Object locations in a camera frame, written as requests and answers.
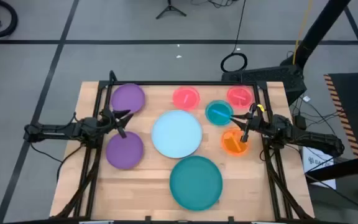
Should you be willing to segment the large light blue plastic plate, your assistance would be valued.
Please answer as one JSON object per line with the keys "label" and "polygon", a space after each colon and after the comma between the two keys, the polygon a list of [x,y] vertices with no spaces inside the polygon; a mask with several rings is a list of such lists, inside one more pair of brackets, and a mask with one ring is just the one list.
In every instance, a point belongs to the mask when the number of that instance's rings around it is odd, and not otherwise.
{"label": "large light blue plastic plate", "polygon": [[179,159],[193,154],[200,146],[203,130],[191,113],[167,111],[155,121],[151,138],[154,148],[165,157]]}

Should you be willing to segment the small pink translucent plate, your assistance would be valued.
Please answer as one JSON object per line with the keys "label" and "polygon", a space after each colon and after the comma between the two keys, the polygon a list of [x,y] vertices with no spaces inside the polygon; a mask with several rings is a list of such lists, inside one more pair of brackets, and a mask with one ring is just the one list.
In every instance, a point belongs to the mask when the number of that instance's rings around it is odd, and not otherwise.
{"label": "small pink translucent plate", "polygon": [[193,110],[198,107],[199,102],[200,94],[191,86],[181,86],[173,92],[173,104],[180,110]]}
{"label": "small pink translucent plate", "polygon": [[255,101],[254,93],[248,86],[231,87],[227,91],[226,99],[235,109],[249,109]]}

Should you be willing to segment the black diagonal beam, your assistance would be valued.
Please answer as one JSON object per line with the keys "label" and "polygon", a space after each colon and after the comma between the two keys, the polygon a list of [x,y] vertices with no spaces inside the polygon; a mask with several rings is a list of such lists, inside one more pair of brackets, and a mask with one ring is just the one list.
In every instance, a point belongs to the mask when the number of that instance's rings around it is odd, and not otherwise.
{"label": "black diagonal beam", "polygon": [[327,166],[322,169],[305,173],[307,183],[322,182],[324,180],[337,179],[348,175],[358,174],[358,159]]}

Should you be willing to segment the black tripod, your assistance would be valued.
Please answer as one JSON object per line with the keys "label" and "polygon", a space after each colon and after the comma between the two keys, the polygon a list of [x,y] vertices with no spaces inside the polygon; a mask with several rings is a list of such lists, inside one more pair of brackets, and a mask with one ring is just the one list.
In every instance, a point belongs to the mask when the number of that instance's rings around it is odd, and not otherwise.
{"label": "black tripod", "polygon": [[167,0],[167,7],[156,17],[156,19],[162,18],[162,16],[166,12],[171,12],[171,11],[178,12],[183,17],[187,16],[183,11],[179,10],[178,8],[176,8],[175,6],[172,5],[172,0]]}

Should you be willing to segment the large teal plastic plate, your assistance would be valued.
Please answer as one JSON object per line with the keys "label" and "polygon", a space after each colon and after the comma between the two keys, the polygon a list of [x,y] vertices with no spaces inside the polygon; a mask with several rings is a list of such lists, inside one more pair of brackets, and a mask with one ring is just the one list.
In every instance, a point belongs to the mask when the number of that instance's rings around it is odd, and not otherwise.
{"label": "large teal plastic plate", "polygon": [[169,187],[177,204],[198,212],[211,208],[219,200],[223,177],[216,164],[208,158],[190,156],[174,166]]}

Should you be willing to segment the purple plastic plate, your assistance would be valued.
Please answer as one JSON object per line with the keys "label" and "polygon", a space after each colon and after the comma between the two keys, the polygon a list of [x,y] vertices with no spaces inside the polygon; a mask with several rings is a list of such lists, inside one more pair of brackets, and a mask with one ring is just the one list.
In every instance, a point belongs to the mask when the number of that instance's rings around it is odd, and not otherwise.
{"label": "purple plastic plate", "polygon": [[106,147],[107,161],[117,169],[132,169],[144,155],[144,144],[138,134],[126,132],[123,138],[120,134],[114,135]]}
{"label": "purple plastic plate", "polygon": [[136,113],[145,105],[145,93],[139,85],[128,83],[119,86],[111,95],[111,106],[116,111]]}

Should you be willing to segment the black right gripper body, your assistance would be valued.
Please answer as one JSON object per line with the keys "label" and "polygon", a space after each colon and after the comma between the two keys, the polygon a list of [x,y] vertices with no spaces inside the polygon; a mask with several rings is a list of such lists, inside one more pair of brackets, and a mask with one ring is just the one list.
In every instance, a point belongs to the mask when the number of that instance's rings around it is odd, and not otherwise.
{"label": "black right gripper body", "polygon": [[[262,116],[255,116],[254,113],[256,111],[260,111],[261,110],[257,107],[258,104],[253,103],[250,106],[250,110],[249,112],[249,119],[247,119],[246,123],[247,123],[247,127],[249,128],[249,131],[256,131],[260,134],[266,134],[266,122],[264,121],[264,118]],[[244,133],[242,135],[242,142],[247,142],[248,141],[248,137],[249,137],[249,132],[248,133]]]}

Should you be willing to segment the black mat with striped edge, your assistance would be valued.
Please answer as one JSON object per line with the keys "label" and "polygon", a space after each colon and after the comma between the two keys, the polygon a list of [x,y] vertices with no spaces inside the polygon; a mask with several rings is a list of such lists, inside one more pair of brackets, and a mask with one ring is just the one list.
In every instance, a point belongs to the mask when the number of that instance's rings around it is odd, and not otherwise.
{"label": "black mat with striped edge", "polygon": [[331,99],[355,159],[358,159],[358,73],[324,76]]}

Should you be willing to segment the black aluminium table frame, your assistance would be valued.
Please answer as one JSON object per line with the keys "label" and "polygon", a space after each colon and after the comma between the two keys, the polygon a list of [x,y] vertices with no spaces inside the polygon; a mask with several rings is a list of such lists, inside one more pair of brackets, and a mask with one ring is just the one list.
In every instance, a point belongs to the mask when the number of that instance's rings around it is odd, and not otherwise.
{"label": "black aluminium table frame", "polygon": [[169,189],[171,169],[176,159],[163,156],[151,140],[151,130],[156,119],[172,110],[173,92],[183,86],[182,82],[142,81],[146,105],[127,125],[137,133],[145,145],[140,163],[130,170],[118,170],[106,159],[104,149],[80,149],[70,141],[55,191],[51,215],[57,215],[70,201],[78,188],[81,172],[99,161],[96,178],[84,192],[77,206],[77,215],[94,220],[145,220],[153,221],[274,221],[277,218],[294,217],[278,188],[268,177],[262,154],[262,137],[259,133],[249,135],[250,148],[241,156],[232,156],[221,147],[221,135],[225,127],[211,124],[204,114],[207,104],[223,100],[230,83],[191,82],[200,94],[201,101],[193,115],[203,129],[203,140],[197,155],[211,159],[223,175],[223,192],[219,201],[209,210],[193,212],[179,206]]}

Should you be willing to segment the white printed box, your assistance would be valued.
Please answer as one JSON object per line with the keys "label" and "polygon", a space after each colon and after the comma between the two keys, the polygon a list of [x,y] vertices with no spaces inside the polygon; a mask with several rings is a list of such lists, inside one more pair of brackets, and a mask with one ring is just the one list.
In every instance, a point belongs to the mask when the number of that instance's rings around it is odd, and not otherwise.
{"label": "white printed box", "polygon": [[334,158],[320,150],[303,147],[302,162],[304,172],[309,172],[334,165]]}

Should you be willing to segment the small teal translucent plate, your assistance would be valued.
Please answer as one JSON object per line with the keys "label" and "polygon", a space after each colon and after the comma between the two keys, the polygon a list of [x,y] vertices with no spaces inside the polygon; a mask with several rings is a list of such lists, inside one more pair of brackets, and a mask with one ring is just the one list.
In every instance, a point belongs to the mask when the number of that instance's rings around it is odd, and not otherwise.
{"label": "small teal translucent plate", "polygon": [[231,105],[223,100],[211,101],[205,109],[207,120],[216,126],[225,126],[231,122],[234,110]]}

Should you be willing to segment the thick black pole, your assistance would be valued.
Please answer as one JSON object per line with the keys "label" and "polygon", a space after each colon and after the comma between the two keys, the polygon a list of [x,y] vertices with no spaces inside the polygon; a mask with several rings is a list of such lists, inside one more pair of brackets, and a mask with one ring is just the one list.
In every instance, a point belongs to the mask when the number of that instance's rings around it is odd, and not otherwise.
{"label": "thick black pole", "polygon": [[351,0],[329,0],[293,55],[283,60],[280,65],[298,65],[300,68],[304,68],[314,49],[322,41],[323,37],[328,33],[350,1]]}

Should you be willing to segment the small orange translucent plate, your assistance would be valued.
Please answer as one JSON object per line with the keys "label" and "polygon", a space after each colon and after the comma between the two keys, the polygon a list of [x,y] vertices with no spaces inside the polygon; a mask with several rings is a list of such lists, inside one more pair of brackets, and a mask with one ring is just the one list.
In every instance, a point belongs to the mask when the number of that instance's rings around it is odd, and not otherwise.
{"label": "small orange translucent plate", "polygon": [[249,149],[248,142],[242,142],[242,131],[239,128],[226,129],[221,136],[222,148],[232,156],[241,156]]}

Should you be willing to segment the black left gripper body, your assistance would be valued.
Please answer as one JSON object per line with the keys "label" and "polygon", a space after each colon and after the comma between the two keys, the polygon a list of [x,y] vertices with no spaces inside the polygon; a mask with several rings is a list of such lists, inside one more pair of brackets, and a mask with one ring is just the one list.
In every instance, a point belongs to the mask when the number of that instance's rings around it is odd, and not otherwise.
{"label": "black left gripper body", "polygon": [[113,110],[110,110],[108,106],[105,106],[103,108],[103,118],[106,118],[107,121],[106,121],[106,124],[103,125],[103,130],[105,131],[111,131],[113,129],[117,130],[119,135],[122,137],[122,138],[126,138],[127,135],[125,133],[125,128],[121,128],[119,126],[117,126],[116,124],[116,120],[118,118],[115,118],[113,113],[112,113]]}

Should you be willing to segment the black power adapter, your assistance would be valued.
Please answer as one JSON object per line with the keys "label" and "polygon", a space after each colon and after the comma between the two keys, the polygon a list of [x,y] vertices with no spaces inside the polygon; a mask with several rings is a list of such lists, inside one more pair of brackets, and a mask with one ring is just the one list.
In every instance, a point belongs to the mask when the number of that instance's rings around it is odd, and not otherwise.
{"label": "black power adapter", "polygon": [[301,130],[306,130],[306,119],[302,115],[298,114],[294,116],[295,126]]}

